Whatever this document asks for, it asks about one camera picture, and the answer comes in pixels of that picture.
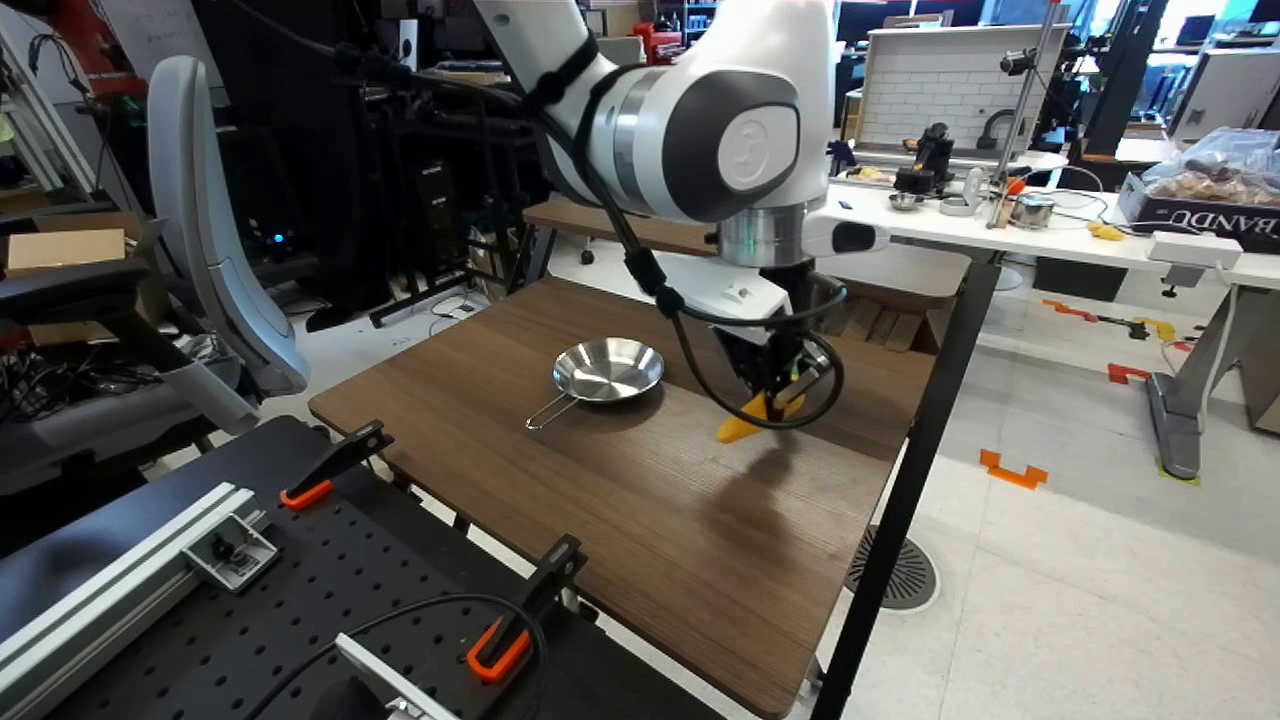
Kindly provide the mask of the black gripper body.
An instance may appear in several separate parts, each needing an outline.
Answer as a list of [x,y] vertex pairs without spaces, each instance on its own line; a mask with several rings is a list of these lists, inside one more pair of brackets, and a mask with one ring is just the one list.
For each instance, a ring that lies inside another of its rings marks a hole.
[[844,305],[844,285],[805,276],[787,285],[787,299],[793,308],[724,332],[728,368],[764,406],[830,406],[844,392],[844,360],[823,338],[823,322]]

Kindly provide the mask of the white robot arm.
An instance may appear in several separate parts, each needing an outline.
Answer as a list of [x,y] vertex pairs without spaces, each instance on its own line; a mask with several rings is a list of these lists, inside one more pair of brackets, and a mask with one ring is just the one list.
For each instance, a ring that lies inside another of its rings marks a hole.
[[764,418],[793,418],[844,364],[816,322],[837,299],[805,248],[829,196],[830,0],[720,0],[671,65],[608,59],[577,0],[473,0],[556,184],[595,204],[631,285],[691,351],[720,332]]

